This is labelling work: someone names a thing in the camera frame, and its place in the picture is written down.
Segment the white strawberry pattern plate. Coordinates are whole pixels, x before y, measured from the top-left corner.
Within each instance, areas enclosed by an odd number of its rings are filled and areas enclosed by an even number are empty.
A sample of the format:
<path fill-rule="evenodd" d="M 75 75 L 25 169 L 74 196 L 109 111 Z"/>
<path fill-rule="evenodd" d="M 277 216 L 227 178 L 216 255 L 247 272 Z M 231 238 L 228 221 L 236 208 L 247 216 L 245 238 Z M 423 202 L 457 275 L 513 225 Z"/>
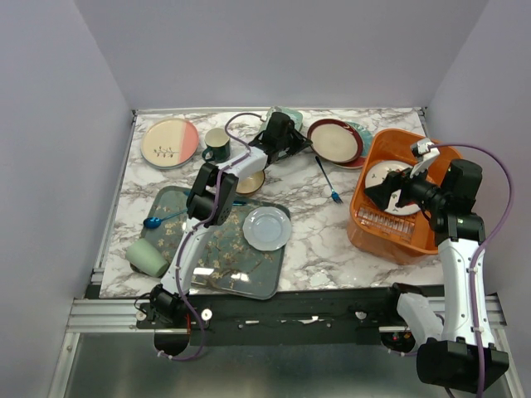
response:
<path fill-rule="evenodd" d="M 381 184 L 390 172 L 399 172 L 409 168 L 410 165 L 401 161 L 386 160 L 375 163 L 367 172 L 364 180 L 366 188 Z M 403 207 L 397 207 L 400 190 L 392 193 L 389 205 L 385 209 L 386 213 L 394 216 L 411 216 L 419 212 L 420 207 L 414 203 Z"/>

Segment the red rimmed cream plate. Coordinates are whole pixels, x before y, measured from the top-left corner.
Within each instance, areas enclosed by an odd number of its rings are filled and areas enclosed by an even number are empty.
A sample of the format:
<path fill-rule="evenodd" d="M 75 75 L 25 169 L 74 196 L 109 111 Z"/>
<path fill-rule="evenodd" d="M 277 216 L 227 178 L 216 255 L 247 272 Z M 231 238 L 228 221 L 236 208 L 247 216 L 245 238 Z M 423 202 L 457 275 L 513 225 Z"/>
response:
<path fill-rule="evenodd" d="M 321 158 L 337 164 L 357 161 L 363 151 L 359 132 L 351 125 L 336 119 L 321 119 L 308 129 L 311 148 Z"/>

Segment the red plate teal flower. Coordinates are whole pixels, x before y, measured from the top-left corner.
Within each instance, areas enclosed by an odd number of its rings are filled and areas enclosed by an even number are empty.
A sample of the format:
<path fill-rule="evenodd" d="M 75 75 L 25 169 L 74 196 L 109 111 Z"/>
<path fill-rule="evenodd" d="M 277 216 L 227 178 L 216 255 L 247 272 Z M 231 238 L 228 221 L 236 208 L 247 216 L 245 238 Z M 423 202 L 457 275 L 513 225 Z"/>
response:
<path fill-rule="evenodd" d="M 353 160 L 352 162 L 335 163 L 335 165 L 341 168 L 351 169 L 351 170 L 361 169 L 364 166 L 364 163 L 369 153 L 369 149 L 372 145 L 373 135 L 367 128 L 365 128 L 361 124 L 357 124 L 354 122 L 343 122 L 343 121 L 339 121 L 339 124 L 342 125 L 343 127 L 346 127 L 348 125 L 351 129 L 355 130 L 358 133 L 358 135 L 360 136 L 363 142 L 363 150 L 361 152 L 360 157 Z"/>

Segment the pink and cream plate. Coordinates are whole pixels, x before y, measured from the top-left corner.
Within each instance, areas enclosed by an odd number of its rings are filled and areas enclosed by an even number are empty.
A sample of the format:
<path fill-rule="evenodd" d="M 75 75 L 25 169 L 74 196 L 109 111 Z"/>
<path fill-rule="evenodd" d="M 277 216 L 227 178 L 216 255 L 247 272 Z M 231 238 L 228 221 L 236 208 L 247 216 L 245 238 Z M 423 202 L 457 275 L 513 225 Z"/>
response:
<path fill-rule="evenodd" d="M 199 145 L 197 128 L 185 119 L 164 119 L 144 134 L 140 151 L 144 160 L 158 169 L 182 166 L 195 155 Z"/>

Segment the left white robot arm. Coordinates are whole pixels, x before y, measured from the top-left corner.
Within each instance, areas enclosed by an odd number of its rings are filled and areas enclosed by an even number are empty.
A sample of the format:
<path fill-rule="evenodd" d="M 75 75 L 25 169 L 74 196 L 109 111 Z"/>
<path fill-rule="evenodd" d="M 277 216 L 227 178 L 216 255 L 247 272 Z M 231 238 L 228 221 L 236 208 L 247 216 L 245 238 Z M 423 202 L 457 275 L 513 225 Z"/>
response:
<path fill-rule="evenodd" d="M 207 242 L 231 213 L 237 183 L 311 145 L 295 128 L 294 120 L 279 111 L 270 114 L 265 129 L 249 143 L 235 136 L 230 138 L 244 146 L 243 152 L 224 163 L 204 163 L 200 167 L 187 199 L 188 218 L 183 237 L 161 283 L 149 294 L 150 308 L 167 328 L 179 325 L 187 313 L 202 325 L 187 294 Z"/>

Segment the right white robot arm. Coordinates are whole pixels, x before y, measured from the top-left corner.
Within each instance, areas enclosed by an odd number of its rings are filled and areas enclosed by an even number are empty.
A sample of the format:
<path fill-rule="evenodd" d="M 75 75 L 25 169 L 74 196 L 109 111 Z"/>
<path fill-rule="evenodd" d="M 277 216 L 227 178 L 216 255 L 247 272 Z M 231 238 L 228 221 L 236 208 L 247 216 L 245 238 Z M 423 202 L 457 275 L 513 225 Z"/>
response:
<path fill-rule="evenodd" d="M 427 297 L 412 286 L 394 284 L 396 296 L 382 303 L 390 324 L 406 322 L 416 341 L 419 379 L 447 390 L 482 396 L 509 369 L 509 355 L 494 342 L 485 302 L 485 224 L 472 208 L 482 181 L 479 165 L 454 159 L 441 185 L 412 168 L 390 171 L 365 195 L 380 210 L 414 203 L 429 214 L 444 278 L 445 313 L 438 317 Z"/>

